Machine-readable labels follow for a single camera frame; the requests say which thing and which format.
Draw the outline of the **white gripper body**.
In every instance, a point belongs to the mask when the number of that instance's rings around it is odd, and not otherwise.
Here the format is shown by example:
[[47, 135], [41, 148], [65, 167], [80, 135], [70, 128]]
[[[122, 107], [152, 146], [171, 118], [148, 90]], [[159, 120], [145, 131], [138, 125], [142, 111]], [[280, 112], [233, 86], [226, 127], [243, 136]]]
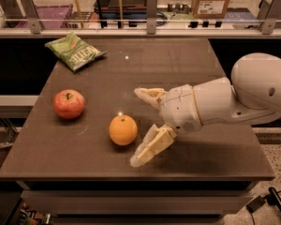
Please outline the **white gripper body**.
[[194, 90], [188, 84], [172, 88], [163, 96], [160, 114], [165, 124], [177, 134], [188, 134], [201, 129]]

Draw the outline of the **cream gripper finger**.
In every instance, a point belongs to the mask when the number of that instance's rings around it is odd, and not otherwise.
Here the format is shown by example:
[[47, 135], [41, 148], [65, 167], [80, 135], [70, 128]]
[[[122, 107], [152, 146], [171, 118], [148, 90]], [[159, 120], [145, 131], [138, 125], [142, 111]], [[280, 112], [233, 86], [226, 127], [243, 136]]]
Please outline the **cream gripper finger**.
[[174, 143], [176, 132], [169, 126], [152, 125], [130, 159], [132, 167], [140, 167]]
[[136, 96], [146, 103], [153, 106], [155, 109], [160, 110], [160, 101], [161, 98], [163, 98], [167, 91], [165, 91], [163, 88], [135, 88], [134, 93]]

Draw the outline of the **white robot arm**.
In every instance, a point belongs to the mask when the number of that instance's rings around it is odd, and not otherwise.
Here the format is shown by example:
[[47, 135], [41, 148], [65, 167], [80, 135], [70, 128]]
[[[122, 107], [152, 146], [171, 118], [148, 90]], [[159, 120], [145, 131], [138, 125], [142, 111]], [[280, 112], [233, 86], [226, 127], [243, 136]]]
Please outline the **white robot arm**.
[[250, 53], [233, 66], [230, 76], [169, 91], [137, 88], [134, 93], [159, 110], [162, 127], [151, 126], [130, 159], [139, 167], [174, 143], [178, 135], [217, 124], [270, 123], [281, 117], [281, 58]]

